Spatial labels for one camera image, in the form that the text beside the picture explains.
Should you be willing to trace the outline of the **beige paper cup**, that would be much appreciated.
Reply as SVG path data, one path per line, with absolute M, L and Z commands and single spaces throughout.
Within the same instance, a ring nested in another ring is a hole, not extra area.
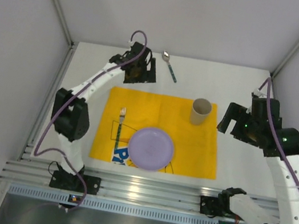
M 190 113 L 190 123 L 193 125 L 201 125 L 212 112 L 212 104 L 204 99 L 198 98 L 193 101 Z

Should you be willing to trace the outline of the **metal fork teal handle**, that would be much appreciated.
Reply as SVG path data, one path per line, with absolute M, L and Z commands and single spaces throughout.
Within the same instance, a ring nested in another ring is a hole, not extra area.
M 116 134 L 116 140 L 115 140 L 114 150 L 118 149 L 118 145 L 119 145 L 119 141 L 120 141 L 120 135 L 121 135 L 121 130 L 122 130 L 122 124 L 123 124 L 123 121 L 124 121 L 125 117 L 126 117 L 126 108 L 123 107 L 120 110 L 120 114 L 119 114 L 119 124 L 118 124 L 118 130 L 117 130 L 117 134 Z

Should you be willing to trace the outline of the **yellow pikachu cloth placemat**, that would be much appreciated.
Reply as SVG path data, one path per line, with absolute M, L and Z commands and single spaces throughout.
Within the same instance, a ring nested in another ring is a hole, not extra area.
M 192 105 L 191 99 L 114 87 L 101 116 L 90 158 L 136 167 L 128 154 L 128 142 L 136 131 L 156 127 L 165 131 L 174 143 L 172 161 L 160 170 L 161 173 L 216 179 L 218 107 L 213 104 L 205 122 L 196 126 L 190 123 Z M 123 107 L 126 108 L 126 117 L 118 149 L 114 150 Z

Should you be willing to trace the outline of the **purple plastic plate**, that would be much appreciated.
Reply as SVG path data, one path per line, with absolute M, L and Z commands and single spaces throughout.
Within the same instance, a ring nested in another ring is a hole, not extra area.
M 158 171 L 169 165 L 174 156 L 174 143 L 162 129 L 145 127 L 136 131 L 128 141 L 131 162 L 146 171 Z

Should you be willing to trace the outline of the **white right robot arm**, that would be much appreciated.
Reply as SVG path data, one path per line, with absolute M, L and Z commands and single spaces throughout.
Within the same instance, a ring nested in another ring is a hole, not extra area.
M 229 187 L 217 196 L 214 216 L 236 215 L 247 224 L 299 224 L 299 131 L 284 128 L 276 99 L 252 96 L 247 108 L 230 103 L 217 125 L 225 133 L 230 122 L 232 136 L 262 150 L 273 179 L 279 217 L 267 213 L 246 191 Z

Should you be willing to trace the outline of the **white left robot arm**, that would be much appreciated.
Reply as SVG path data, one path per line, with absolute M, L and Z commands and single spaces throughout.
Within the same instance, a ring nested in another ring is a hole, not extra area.
M 58 135 L 62 160 L 58 174 L 70 180 L 82 175 L 82 140 L 90 128 L 89 103 L 122 83 L 155 83 L 156 59 L 152 51 L 134 42 L 116 54 L 95 75 L 72 89 L 60 88 L 55 96 L 51 123 Z

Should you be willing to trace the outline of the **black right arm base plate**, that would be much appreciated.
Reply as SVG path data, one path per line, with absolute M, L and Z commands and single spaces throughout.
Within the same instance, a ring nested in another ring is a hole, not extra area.
M 207 217 L 231 217 L 232 214 L 228 212 L 222 203 L 216 197 L 202 195 L 200 197 L 200 213 Z

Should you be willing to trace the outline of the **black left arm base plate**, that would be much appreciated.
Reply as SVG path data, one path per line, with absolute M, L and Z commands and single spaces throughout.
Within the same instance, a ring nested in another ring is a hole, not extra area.
M 87 194 L 96 195 L 100 189 L 101 178 L 89 175 L 82 176 L 87 186 Z M 50 187 L 84 193 L 84 186 L 76 175 L 62 170 L 55 170 L 51 177 Z

